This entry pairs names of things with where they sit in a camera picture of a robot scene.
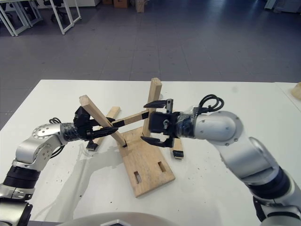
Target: wooden box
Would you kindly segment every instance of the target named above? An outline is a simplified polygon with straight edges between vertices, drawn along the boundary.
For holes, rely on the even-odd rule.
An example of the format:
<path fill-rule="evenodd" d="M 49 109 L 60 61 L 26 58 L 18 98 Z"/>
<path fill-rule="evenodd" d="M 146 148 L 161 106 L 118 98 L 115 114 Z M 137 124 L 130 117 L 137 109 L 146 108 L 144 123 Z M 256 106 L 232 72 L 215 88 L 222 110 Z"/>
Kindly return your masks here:
<path fill-rule="evenodd" d="M 128 0 L 114 0 L 114 7 L 115 8 L 127 8 Z"/>
<path fill-rule="evenodd" d="M 113 0 L 103 0 L 104 5 L 113 5 Z"/>

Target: white desk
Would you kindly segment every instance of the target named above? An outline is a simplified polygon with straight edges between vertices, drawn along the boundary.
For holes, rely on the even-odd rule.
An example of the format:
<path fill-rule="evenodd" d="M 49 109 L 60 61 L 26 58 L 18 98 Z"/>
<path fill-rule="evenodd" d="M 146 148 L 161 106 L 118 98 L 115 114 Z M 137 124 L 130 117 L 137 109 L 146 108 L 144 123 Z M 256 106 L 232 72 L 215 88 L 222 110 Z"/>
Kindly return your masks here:
<path fill-rule="evenodd" d="M 87 94 L 107 113 L 120 106 L 119 117 L 141 111 L 149 82 L 42 80 L 0 131 L 0 181 L 17 146 L 48 119 L 71 122 L 79 96 Z M 163 98 L 186 110 L 207 94 L 225 101 L 223 110 L 236 113 L 250 136 L 262 141 L 279 164 L 301 185 L 301 112 L 274 83 L 163 82 Z M 142 125 L 142 121 L 120 132 Z M 178 161 L 168 149 L 163 155 L 176 180 L 135 198 L 115 140 L 105 138 L 98 153 L 86 143 L 69 143 L 50 160 L 36 184 L 31 220 L 63 222 L 72 218 L 115 211 L 136 211 L 167 218 L 179 225 L 259 225 L 248 189 L 223 165 L 206 141 L 183 139 L 185 158 Z"/>

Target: cardboard box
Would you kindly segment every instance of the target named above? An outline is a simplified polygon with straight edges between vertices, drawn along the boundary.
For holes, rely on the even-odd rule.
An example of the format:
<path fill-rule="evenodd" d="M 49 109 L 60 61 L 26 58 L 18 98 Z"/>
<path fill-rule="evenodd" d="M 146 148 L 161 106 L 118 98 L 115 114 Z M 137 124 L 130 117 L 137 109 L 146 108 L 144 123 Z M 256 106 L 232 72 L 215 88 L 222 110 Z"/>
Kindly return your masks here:
<path fill-rule="evenodd" d="M 136 0 L 136 11 L 137 13 L 144 13 L 144 5 L 147 0 Z"/>
<path fill-rule="evenodd" d="M 103 0 L 104 5 L 113 5 L 113 0 Z"/>
<path fill-rule="evenodd" d="M 114 0 L 114 7 L 115 8 L 127 8 L 128 0 Z"/>

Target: black cable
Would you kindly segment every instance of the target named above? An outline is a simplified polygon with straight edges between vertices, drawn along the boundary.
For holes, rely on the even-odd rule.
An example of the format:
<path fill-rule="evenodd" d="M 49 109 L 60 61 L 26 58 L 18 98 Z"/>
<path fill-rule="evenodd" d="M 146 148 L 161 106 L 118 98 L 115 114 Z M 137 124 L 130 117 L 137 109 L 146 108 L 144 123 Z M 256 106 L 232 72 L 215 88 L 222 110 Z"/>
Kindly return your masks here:
<path fill-rule="evenodd" d="M 203 107 L 208 100 L 216 100 L 216 103 L 213 106 L 209 105 L 208 107 Z M 223 99 L 217 97 L 214 94 L 209 94 L 201 100 L 198 106 L 199 106 L 198 114 L 207 113 L 207 112 L 216 112 L 221 110 L 222 107 L 224 107 L 224 101 Z"/>
<path fill-rule="evenodd" d="M 59 124 L 59 123 L 62 123 L 61 122 L 61 120 L 59 120 L 58 118 L 52 118 L 52 119 L 49 119 L 49 123 L 50 124 Z M 62 152 L 62 150 L 64 149 L 64 147 L 65 147 L 65 145 L 63 145 L 63 146 L 60 146 L 56 151 L 54 151 L 53 153 L 52 153 L 52 155 L 51 155 L 51 159 L 52 158 L 54 158 L 54 157 L 56 157 L 56 156 L 58 156 L 61 152 Z"/>
<path fill-rule="evenodd" d="M 52 118 L 52 119 L 49 119 L 49 123 L 50 124 L 58 124 L 58 123 L 62 123 L 62 122 L 58 118 Z"/>

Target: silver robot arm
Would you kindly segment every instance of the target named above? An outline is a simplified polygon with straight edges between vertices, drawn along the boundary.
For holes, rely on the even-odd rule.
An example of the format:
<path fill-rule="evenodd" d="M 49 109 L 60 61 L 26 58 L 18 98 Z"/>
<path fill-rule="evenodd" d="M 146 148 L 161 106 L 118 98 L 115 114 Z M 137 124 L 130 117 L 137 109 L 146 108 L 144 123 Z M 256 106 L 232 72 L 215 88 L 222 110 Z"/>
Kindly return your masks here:
<path fill-rule="evenodd" d="M 216 103 L 203 107 L 210 99 Z M 142 139 L 168 147 L 173 146 L 175 137 L 207 140 L 219 151 L 227 168 L 249 188 L 261 226 L 301 226 L 300 188 L 259 140 L 246 135 L 235 114 L 220 111 L 223 104 L 219 97 L 208 95 L 198 106 L 171 113 L 172 99 L 148 103 L 145 107 L 166 108 L 166 113 L 150 115 L 149 130 L 169 138 L 164 142 Z"/>
<path fill-rule="evenodd" d="M 93 130 L 93 126 L 97 125 L 95 120 L 90 120 L 90 115 L 81 107 L 73 121 L 41 125 L 17 148 L 16 158 L 0 184 L 0 226 L 27 225 L 32 210 L 27 200 L 32 198 L 35 184 L 49 159 L 59 154 L 54 152 L 57 147 L 80 139 L 92 141 L 118 129 Z"/>
<path fill-rule="evenodd" d="M 249 188 L 262 226 L 301 225 L 300 188 L 259 140 L 245 134 L 235 114 L 197 116 L 194 138 L 211 143 L 227 168 Z"/>

